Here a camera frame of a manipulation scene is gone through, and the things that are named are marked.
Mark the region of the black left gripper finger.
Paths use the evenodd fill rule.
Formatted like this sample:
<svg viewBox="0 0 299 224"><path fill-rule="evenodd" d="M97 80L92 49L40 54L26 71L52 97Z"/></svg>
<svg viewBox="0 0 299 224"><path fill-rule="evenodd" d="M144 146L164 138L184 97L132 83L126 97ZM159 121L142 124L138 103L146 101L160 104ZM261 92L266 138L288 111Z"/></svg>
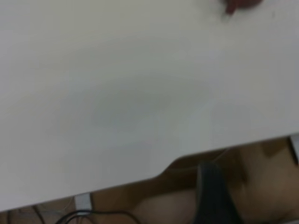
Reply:
<svg viewBox="0 0 299 224"><path fill-rule="evenodd" d="M205 162L197 168L194 224L242 224L221 169Z"/></svg>

